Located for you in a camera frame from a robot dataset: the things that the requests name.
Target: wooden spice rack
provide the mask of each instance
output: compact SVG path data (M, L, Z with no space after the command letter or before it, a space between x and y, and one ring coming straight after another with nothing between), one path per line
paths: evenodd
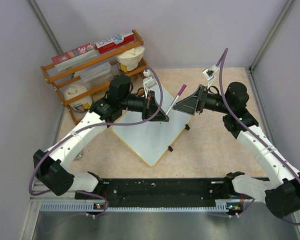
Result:
M56 91L56 94L59 97L59 100L60 100L61 104L68 109L74 124L77 125L81 121L81 119L76 119L75 114L74 114L72 108L70 107L70 104L75 102L75 101L78 101L79 99L82 99L86 96L89 96L89 95L91 96L95 93L98 93L98 92L101 92L101 91L104 91L104 90L108 89L108 87L110 85L110 81L108 81L104 84L101 84L101 85L99 85L99 86L97 86L97 87L95 87L91 90L88 90L88 91L86 91L86 92L84 92L84 93L82 93L82 94L80 94L76 97L73 97L73 98L71 98L67 101L65 100L64 95L62 94L60 89L67 86L67 85L69 85L69 84L72 84L72 83L80 80L81 79L80 76L73 77L73 78L71 78L69 80L66 80L64 82L61 82L61 83L56 83L56 82L58 80L64 78L64 77L67 77L67 76L70 76L70 75L74 74L75 72L78 72L80 70L88 68L88 67L90 67L94 64L98 64L102 61L105 61L109 58L112 58L112 57L114 57L118 54L121 54L121 53L123 53L127 50L130 50L130 49L133 49L137 46L143 45L144 41L143 41L142 37L139 35L139 33L136 30L132 30L132 32L133 32L134 37L135 37L135 41L133 43L126 44L122 47L119 47L119 48L113 50L113 51L110 51L109 53L104 53L104 54L102 54L101 56L99 56L97 58L94 58L94 59L92 59L88 62L85 62L85 63L81 64L81 65L72 67L68 70L65 70L61 73L58 73L57 75L50 76L49 73L48 73L48 70L53 69L55 67L53 63L51 63L49 65L46 65L46 66L41 66L41 71L42 71L42 74L45 78L45 81L48 84L51 84L53 86L54 90ZM112 62L110 62L110 64L113 66L113 65L117 64L117 62L112 61ZM119 71L119 72L120 72L120 74L126 74L127 76L132 77L132 76L135 76L137 74L142 73L145 70L145 66L147 66L147 65L148 65L148 63L146 62L146 60L142 58L136 69L134 69L132 71L129 71L128 73L124 73L122 71Z

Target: white wall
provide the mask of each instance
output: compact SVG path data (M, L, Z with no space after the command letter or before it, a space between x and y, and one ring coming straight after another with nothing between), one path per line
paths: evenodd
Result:
M18 239L33 153L53 140L61 105L40 70L55 55L25 0L0 0L0 240Z
M153 67L250 66L286 0L36 0L64 51L136 29Z
M300 0L254 76L276 146L300 170Z

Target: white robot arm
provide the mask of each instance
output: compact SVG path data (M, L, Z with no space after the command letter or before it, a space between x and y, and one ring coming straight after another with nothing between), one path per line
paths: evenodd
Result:
M100 120L100 115L95 112L87 112L81 122L75 126L72 131L70 131L64 138L72 135L65 143L58 146L56 150L54 150L49 156L52 159L60 160L60 166L65 170L68 170L72 161L76 158L76 156L82 151L82 149L99 133L103 132L107 129L106 125L101 125L98 127L88 128L79 133L76 133L79 129L82 129L86 126L92 124L101 124L105 123L105 120ZM87 192L92 192L97 184L98 179L86 172L86 173L78 173L74 174L73 183L69 190L82 190Z
M126 75L117 75L110 82L106 96L96 101L81 122L61 141L46 151L39 149L33 155L35 168L42 163L36 177L57 196L69 190L92 192L96 188L101 178L94 173L73 175L67 170L78 153L96 135L107 129L106 125L118 119L123 110L140 112L142 120L151 117L151 121L169 121L165 112L158 109L155 92L149 90L145 97L131 93L131 79Z
M245 175L243 172L228 173L224 178L224 192L230 196L248 195L266 204L273 215L282 218L300 209L300 184L295 176L272 154L276 153L293 173L300 178L300 171L293 167L267 139L257 120L246 109L249 95L247 88L240 82L232 82L225 94L226 101L235 115L262 138L265 147L249 131L243 128L228 112L222 96L209 93L207 87L199 85L196 92L177 102L173 109L194 115L201 114L203 109L226 114L223 117L226 129L252 153L265 171L269 181L262 181Z
M263 140L271 148L271 151L268 148L264 147L254 136L251 135L248 131L241 131L237 137L237 140L245 145L255 160L261 165L265 174L270 181L261 181L255 178L252 178L247 175L239 175L232 180L234 191L237 193L246 194L252 198L266 203L266 190L276 189L285 181L291 181L295 177L291 174L288 169L283 166L279 160L274 157L271 152L276 152L286 164L292 168L292 170L298 175L300 171L292 166L272 145L272 143L267 139L266 135L263 133L261 127L253 125L250 129L261 136Z

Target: beige table surface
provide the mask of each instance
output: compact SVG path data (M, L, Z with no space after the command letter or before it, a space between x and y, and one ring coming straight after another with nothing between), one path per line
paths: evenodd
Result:
M174 96L182 84L187 85L181 100L192 94L199 84L207 84L202 70L203 68L166 68L157 69L156 73L161 83ZM224 91L229 83L235 81L246 85L250 96L247 108L260 123L245 69L225 68ZM219 85L219 76L214 84ZM135 83L134 90L139 86L142 86L140 80ZM201 115L193 116L189 123L190 131L184 130L172 145L174 151L167 151L153 167L146 165L108 128L84 148L82 158L74 160L69 171L90 171L101 178L209 178L224 177L227 173L236 171L254 177L265 176L249 151L226 130L222 117L222 113L206 109ZM70 114L66 111L59 139L74 126Z

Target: white jar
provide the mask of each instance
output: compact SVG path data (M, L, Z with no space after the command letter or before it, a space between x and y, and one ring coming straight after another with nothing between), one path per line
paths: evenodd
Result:
M79 96L80 94L83 94L87 92L87 88L84 85L81 84L71 84L64 92L64 99L66 101L75 98L76 96ZM90 109L92 105L92 98L91 96L85 96L84 98L81 98L73 103L70 103L70 106L77 112L84 112L85 110Z

